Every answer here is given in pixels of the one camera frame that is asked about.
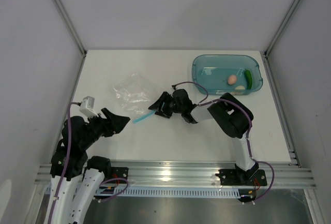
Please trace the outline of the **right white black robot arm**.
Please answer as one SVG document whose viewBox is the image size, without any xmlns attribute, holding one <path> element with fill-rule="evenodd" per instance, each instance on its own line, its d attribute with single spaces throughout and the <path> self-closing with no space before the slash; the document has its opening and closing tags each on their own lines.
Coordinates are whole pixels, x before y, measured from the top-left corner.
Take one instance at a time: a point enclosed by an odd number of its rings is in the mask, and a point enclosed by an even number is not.
<svg viewBox="0 0 331 224">
<path fill-rule="evenodd" d="M 177 89 L 173 94 L 163 92 L 148 109 L 164 118 L 170 118 L 174 113 L 180 114 L 190 124 L 215 120 L 221 130 L 233 139 L 237 180 L 244 185 L 254 180 L 259 165 L 253 159 L 249 141 L 253 114 L 234 96 L 225 93 L 218 99 L 195 104 L 186 90 Z"/>
</svg>

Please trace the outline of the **clear zip top bag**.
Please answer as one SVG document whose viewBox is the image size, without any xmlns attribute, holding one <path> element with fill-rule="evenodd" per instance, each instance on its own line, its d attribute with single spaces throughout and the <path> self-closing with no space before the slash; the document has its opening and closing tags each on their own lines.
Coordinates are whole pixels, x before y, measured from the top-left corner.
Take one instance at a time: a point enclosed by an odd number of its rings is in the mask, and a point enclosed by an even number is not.
<svg viewBox="0 0 331 224">
<path fill-rule="evenodd" d="M 113 91 L 121 108 L 136 124 L 155 113 L 148 107 L 158 99 L 162 88 L 136 72 L 114 84 Z"/>
</svg>

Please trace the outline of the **white egg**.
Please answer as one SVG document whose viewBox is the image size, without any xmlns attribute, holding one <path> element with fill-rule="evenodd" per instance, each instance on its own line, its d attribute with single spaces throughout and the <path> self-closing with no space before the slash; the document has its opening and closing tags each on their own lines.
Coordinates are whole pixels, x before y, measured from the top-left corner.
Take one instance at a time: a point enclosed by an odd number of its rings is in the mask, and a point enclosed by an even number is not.
<svg viewBox="0 0 331 224">
<path fill-rule="evenodd" d="M 242 85 L 239 85 L 239 86 L 237 86 L 236 88 L 235 88 L 235 90 L 245 90 L 246 88 L 244 87 L 244 86 L 242 86 Z"/>
</svg>

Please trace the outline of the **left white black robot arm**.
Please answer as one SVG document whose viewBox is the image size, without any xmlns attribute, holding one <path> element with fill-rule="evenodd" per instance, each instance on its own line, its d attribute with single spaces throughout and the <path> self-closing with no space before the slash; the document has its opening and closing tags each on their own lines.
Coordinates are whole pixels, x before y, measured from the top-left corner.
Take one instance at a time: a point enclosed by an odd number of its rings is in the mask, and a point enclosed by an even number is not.
<svg viewBox="0 0 331 224">
<path fill-rule="evenodd" d="M 83 223 L 100 186 L 114 182 L 129 185 L 127 177 L 115 177 L 110 159 L 87 155 L 101 137 L 120 133 L 130 118 L 103 108 L 80 106 L 82 116 L 67 116 L 56 151 L 51 159 L 51 193 L 45 223 Z"/>
</svg>

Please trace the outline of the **brown egg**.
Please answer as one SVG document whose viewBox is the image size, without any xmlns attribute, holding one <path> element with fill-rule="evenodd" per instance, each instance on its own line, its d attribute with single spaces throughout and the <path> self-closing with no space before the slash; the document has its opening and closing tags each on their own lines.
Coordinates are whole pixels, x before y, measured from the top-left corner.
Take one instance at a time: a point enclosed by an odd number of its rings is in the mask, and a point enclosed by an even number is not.
<svg viewBox="0 0 331 224">
<path fill-rule="evenodd" d="M 237 76 L 236 75 L 230 75 L 228 77 L 227 83 L 228 85 L 234 85 L 237 81 Z"/>
</svg>

